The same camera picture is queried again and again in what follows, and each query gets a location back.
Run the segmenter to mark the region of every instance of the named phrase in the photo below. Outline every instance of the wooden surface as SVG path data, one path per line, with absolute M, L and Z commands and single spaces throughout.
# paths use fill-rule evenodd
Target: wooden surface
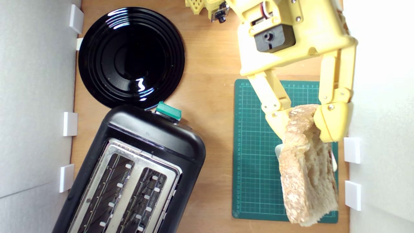
M 168 17 L 180 31 L 186 51 L 182 81 L 165 101 L 183 111 L 184 120 L 203 139 L 207 155 L 204 166 L 181 220 L 179 233 L 348 233 L 349 209 L 344 204 L 344 180 L 348 168 L 339 150 L 339 223 L 302 228 L 288 222 L 234 219 L 231 216 L 233 92 L 239 74 L 238 18 L 233 12 L 227 22 L 210 23 L 207 11 L 193 15 L 184 0 L 83 0 L 83 33 L 100 16 L 121 7 L 140 6 Z M 318 80 L 320 58 L 306 60 L 276 71 L 280 79 Z M 75 175 L 108 108 L 97 102 L 76 74 L 75 112 L 78 136 L 73 138 L 72 163 Z

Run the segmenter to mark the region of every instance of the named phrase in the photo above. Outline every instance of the green cutting mat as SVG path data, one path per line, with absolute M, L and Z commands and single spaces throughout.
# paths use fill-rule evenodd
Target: green cutting mat
M 282 81 L 292 106 L 320 104 L 319 82 Z M 260 101 L 247 79 L 234 85 L 233 206 L 234 218 L 289 221 L 283 205 L 279 164 L 274 153 L 282 141 L 265 119 Z M 338 161 L 338 144 L 332 145 Z M 338 171 L 335 173 L 338 183 Z M 338 212 L 320 223 L 337 223 Z

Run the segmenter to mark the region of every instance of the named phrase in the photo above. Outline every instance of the black plate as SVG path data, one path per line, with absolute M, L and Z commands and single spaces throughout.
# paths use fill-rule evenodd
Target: black plate
M 175 26 L 141 7 L 102 16 L 89 28 L 79 50 L 84 85 L 110 108 L 156 106 L 177 87 L 184 62 L 184 45 Z

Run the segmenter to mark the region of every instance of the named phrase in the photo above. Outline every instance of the bread crust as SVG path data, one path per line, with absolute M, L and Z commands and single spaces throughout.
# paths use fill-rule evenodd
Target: bread crust
M 279 170 L 286 214 L 310 226 L 337 209 L 337 186 L 330 143 L 323 143 L 313 116 L 319 105 L 299 105 L 289 113 Z

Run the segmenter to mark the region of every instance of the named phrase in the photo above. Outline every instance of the white panel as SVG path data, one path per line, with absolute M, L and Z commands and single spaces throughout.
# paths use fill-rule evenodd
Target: white panel
M 360 138 L 344 138 L 344 157 L 349 163 L 361 163 Z
M 60 167 L 59 192 L 64 192 L 72 187 L 74 176 L 75 176 L 75 165 L 74 164 L 69 164 L 69 165 Z
M 63 136 L 77 135 L 77 113 L 63 113 Z
M 0 232 L 51 232 L 66 193 L 59 193 L 58 180 L 0 198 Z
M 345 181 L 345 205 L 354 210 L 361 211 L 361 185 Z
M 72 4 L 70 10 L 69 26 L 78 34 L 82 34 L 83 18 L 83 12 L 75 4 Z
M 362 211 L 351 209 L 350 233 L 413 233 L 414 223 L 392 215 L 372 205 L 362 206 Z
M 362 163 L 349 164 L 350 180 L 363 186 L 363 214 L 357 214 L 363 217 L 351 212 L 351 232 L 414 232 L 396 230 L 413 226 L 403 219 L 414 222 L 413 7 L 412 1 L 344 1 L 359 40 L 349 136 L 363 142 Z
M 1 2 L 0 197 L 56 181 L 59 168 L 70 163 L 72 138 L 62 136 L 62 113 L 73 111 L 72 3 L 80 5 L 79 0 Z

